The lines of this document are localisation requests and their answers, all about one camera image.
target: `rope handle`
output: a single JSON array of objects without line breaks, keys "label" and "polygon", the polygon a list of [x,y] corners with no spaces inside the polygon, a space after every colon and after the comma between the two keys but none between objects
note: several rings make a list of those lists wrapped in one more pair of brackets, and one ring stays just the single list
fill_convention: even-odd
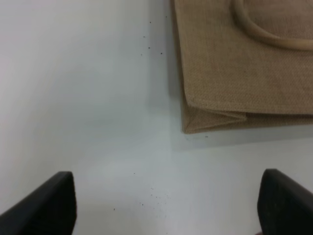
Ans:
[{"label": "rope handle", "polygon": [[269,33],[254,23],[245,9],[244,0],[233,0],[235,16],[246,33],[263,43],[291,50],[313,50],[313,40],[281,38]]}]

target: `brown fabric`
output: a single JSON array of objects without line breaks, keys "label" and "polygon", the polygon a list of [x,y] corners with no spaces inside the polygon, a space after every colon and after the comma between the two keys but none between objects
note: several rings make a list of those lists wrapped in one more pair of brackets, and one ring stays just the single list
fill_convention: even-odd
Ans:
[{"label": "brown fabric", "polygon": [[[313,52],[271,47],[235,24],[230,0],[172,0],[183,131],[313,123]],[[313,39],[313,0],[246,0],[251,19]]]}]

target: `jute bag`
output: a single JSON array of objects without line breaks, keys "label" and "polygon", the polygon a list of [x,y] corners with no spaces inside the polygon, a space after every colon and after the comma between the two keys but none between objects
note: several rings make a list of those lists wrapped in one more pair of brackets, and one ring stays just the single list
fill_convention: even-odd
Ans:
[{"label": "jute bag", "polygon": [[[313,123],[313,51],[252,38],[231,2],[172,0],[183,131]],[[244,8],[269,34],[313,39],[313,0],[245,0]]]}]

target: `white surface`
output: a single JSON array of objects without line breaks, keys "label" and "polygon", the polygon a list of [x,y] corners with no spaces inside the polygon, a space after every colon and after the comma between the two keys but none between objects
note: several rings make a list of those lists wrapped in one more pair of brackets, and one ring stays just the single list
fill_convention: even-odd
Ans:
[{"label": "white surface", "polygon": [[0,211],[71,170],[76,235],[252,235],[267,167],[313,190],[311,126],[180,132],[167,0],[0,3]]}]

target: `black object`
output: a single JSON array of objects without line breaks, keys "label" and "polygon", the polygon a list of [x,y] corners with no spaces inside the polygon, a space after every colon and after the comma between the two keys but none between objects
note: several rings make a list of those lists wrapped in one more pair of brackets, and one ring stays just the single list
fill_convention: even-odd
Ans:
[{"label": "black object", "polygon": [[76,217],[73,174],[59,172],[0,216],[0,235],[70,235]]},{"label": "black object", "polygon": [[263,235],[313,235],[313,194],[276,169],[263,174],[258,214]]}]

